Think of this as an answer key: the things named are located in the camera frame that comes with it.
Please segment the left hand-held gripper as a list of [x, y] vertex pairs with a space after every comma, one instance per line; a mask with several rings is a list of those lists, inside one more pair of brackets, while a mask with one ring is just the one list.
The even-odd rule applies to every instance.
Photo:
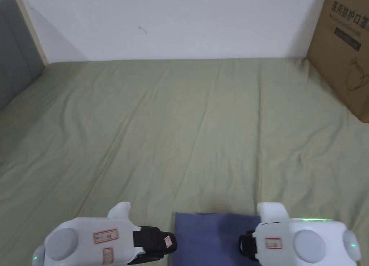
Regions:
[[173, 233], [137, 226], [130, 203], [107, 217], [77, 217], [60, 224], [33, 254], [34, 266], [126, 266], [159, 261], [177, 249]]

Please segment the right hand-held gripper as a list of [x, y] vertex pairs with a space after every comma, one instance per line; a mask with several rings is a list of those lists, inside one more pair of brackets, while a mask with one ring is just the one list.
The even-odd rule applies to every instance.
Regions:
[[356, 266], [361, 250], [343, 222], [291, 218], [277, 202], [257, 205], [261, 222], [239, 237], [241, 254], [262, 266]]

